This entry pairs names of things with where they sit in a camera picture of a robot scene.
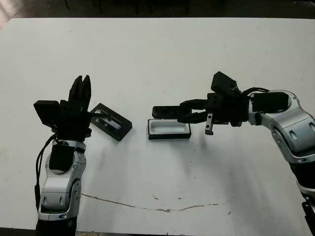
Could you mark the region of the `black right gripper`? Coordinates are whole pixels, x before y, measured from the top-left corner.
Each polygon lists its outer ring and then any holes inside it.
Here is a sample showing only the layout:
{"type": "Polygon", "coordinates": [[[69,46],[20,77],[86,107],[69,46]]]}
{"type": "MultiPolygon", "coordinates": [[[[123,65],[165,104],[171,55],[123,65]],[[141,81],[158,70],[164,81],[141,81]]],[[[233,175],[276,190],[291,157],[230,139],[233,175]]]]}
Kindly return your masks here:
{"type": "Polygon", "coordinates": [[[205,134],[213,135],[213,125],[231,124],[240,127],[249,119],[249,97],[237,95],[223,96],[218,93],[207,94],[207,99],[192,99],[180,103],[187,110],[205,110],[200,113],[190,113],[177,119],[180,123],[206,122],[205,134]]]}

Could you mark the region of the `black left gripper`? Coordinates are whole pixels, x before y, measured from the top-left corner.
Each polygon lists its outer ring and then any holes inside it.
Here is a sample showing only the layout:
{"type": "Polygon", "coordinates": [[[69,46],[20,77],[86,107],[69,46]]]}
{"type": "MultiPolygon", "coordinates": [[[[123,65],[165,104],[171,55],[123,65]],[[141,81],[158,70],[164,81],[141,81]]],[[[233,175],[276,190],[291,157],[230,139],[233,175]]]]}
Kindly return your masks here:
{"type": "Polygon", "coordinates": [[[69,91],[68,101],[61,100],[53,120],[53,132],[59,140],[83,141],[91,136],[91,120],[111,119],[110,114],[90,113],[91,81],[89,75],[84,80],[79,75],[69,91]]]}

